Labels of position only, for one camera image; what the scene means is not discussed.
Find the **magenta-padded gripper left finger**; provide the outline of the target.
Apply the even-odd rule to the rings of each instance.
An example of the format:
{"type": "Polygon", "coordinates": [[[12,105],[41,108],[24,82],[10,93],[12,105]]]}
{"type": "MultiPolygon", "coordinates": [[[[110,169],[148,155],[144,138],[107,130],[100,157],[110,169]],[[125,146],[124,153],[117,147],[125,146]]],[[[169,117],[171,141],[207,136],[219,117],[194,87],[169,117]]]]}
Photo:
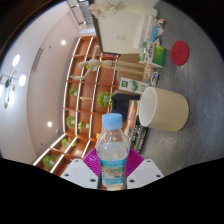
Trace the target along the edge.
{"type": "Polygon", "coordinates": [[[72,160],[61,177],[84,188],[98,189],[100,173],[100,161],[93,149],[82,159],[72,160]]]}

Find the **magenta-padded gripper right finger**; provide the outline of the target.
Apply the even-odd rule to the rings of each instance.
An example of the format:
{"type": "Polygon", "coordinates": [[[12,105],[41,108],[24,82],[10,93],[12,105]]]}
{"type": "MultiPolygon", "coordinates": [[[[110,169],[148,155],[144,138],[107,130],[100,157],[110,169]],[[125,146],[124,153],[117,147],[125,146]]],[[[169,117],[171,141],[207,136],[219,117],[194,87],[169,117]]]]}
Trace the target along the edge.
{"type": "Polygon", "coordinates": [[[129,151],[125,171],[128,189],[140,188],[164,177],[152,159],[144,159],[133,149],[129,151]]]}

